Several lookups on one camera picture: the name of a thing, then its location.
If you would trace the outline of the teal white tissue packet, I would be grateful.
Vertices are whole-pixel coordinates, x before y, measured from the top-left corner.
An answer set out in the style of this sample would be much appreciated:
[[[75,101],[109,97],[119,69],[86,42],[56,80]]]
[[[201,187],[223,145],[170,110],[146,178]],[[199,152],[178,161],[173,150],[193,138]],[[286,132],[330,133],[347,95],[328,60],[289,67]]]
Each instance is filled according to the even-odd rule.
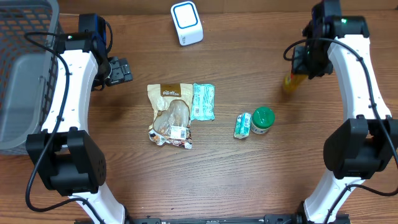
[[[249,136],[251,128],[251,114],[243,113],[236,118],[236,125],[234,129],[234,137],[237,139],[244,139]]]

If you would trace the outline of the green lid white jar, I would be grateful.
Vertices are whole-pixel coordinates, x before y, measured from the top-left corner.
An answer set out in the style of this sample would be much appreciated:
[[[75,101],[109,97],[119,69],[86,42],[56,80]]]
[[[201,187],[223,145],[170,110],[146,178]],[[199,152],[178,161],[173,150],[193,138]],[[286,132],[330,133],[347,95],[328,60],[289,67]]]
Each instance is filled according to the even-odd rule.
[[[255,134],[265,134],[275,121],[274,112],[268,107],[257,108],[251,118],[251,131]]]

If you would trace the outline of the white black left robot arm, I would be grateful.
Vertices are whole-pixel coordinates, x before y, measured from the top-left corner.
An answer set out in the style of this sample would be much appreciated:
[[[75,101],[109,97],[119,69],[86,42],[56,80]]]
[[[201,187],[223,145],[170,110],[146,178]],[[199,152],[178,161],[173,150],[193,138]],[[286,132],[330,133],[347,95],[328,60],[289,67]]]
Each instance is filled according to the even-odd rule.
[[[47,212],[78,203],[92,223],[130,223],[127,208],[106,184],[106,159],[88,134],[92,91],[133,79],[125,58],[109,57],[112,29],[97,14],[81,14],[78,32],[55,34],[58,72],[52,104],[37,134],[27,136],[25,148],[34,169],[25,190],[25,202],[35,212]],[[35,176],[49,190],[67,199],[45,208],[33,206],[30,193]]]

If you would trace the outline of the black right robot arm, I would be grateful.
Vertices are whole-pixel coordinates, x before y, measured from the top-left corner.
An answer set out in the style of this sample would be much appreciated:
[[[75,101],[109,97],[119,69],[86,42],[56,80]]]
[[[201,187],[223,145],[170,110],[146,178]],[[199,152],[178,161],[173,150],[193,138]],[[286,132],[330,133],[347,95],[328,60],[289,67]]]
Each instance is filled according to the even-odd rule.
[[[312,9],[303,39],[289,50],[291,75],[309,79],[334,73],[343,102],[343,124],[325,141],[325,173],[293,216],[294,223],[348,223],[338,210],[351,192],[397,159],[397,120],[382,99],[362,16],[344,16],[339,1]]]

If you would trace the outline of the yellow liquid bottle silver cap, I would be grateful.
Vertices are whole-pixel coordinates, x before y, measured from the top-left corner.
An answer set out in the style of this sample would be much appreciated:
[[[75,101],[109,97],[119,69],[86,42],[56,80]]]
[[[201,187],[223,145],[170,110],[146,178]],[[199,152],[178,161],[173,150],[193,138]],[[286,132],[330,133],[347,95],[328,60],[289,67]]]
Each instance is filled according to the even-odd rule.
[[[293,93],[307,78],[308,75],[290,72],[283,79],[282,89],[285,93]]]

